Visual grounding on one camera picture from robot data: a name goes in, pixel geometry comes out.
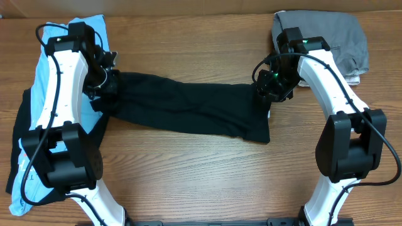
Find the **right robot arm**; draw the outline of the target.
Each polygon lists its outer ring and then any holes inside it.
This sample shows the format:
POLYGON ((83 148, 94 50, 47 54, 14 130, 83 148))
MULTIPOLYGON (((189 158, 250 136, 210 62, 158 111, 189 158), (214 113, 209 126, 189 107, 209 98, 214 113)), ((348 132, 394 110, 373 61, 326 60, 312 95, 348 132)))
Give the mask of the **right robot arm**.
POLYGON ((387 119, 371 110, 349 87, 337 68, 328 43, 321 36, 304 38, 298 27, 283 30, 276 39, 279 50, 256 67, 254 103, 268 110, 273 102, 293 97, 300 81, 311 88, 326 124, 315 148, 320 177, 313 195, 301 207, 292 225, 352 225, 338 213, 351 189, 379 166, 387 119))

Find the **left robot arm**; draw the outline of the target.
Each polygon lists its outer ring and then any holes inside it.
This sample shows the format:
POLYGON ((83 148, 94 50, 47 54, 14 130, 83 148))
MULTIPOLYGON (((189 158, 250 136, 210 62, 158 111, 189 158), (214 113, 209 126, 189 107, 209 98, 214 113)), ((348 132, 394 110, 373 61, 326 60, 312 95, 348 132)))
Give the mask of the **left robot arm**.
POLYGON ((41 43, 48 58, 48 87, 35 128, 21 139, 30 159, 21 180, 21 197, 32 206, 44 204, 26 196, 28 175, 35 169, 44 186, 57 192, 57 201, 75 200, 94 225, 132 225, 127 210, 102 179, 101 152, 81 120, 84 94, 91 100, 117 96, 117 52, 97 45, 98 32, 84 22, 71 23, 66 30, 67 35, 41 43))

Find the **black t-shirt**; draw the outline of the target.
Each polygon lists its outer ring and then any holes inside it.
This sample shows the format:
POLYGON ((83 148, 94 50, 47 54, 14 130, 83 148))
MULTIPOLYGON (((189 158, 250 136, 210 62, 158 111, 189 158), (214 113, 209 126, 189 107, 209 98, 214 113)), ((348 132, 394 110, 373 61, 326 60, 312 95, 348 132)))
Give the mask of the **black t-shirt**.
POLYGON ((268 112, 256 105, 253 84, 182 83, 121 72, 112 89, 91 102, 95 111, 157 129, 270 141, 268 112))

